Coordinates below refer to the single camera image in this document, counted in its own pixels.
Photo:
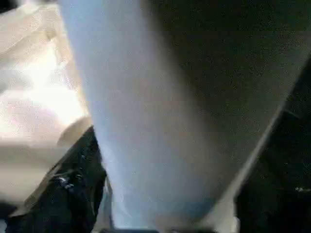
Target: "white tube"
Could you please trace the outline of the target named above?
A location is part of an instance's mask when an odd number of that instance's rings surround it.
[[[217,66],[219,60],[206,64],[211,69],[203,109],[180,81],[185,73],[144,1],[60,5],[113,190],[115,226],[164,229],[198,221],[265,134],[298,77],[310,40],[304,34],[288,33],[284,41],[282,33],[263,33],[252,39],[279,41],[230,55],[228,67]],[[288,41],[299,47],[282,49]],[[229,56],[227,41],[213,42],[210,56]],[[258,51],[266,63],[259,62]],[[236,58],[247,55],[247,66],[256,69],[236,71],[243,62]]]

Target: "beige surface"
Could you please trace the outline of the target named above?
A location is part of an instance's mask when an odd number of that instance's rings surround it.
[[[91,124],[56,5],[0,16],[0,77],[0,199],[19,203]]]

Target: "black fabric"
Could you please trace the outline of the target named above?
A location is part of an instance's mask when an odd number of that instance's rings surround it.
[[[94,130],[90,128],[10,216],[6,232],[91,232],[105,178]]]
[[[0,1],[0,14],[12,10],[17,7],[17,3],[14,0],[1,0]]]

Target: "blurry object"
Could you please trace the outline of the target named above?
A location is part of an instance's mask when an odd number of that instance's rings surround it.
[[[19,204],[91,121],[56,4],[0,15],[0,201]]]
[[[0,1],[0,14],[12,10],[17,7],[17,4],[13,0],[1,0]]]
[[[91,232],[105,178],[98,144],[90,128],[12,214],[6,232]]]

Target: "white pole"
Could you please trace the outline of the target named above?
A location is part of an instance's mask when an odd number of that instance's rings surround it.
[[[236,49],[232,35],[214,40],[207,56],[220,52],[230,62],[222,67],[217,58],[205,64],[209,99],[202,108],[181,82],[186,74],[144,1],[62,0],[60,5],[113,190],[115,226],[164,229],[198,221],[251,154],[252,161],[257,156],[258,142],[304,65],[310,40],[296,33],[288,33],[287,40],[282,33],[249,33],[243,38],[254,43],[234,55],[227,53]],[[289,41],[299,47],[284,48]]]

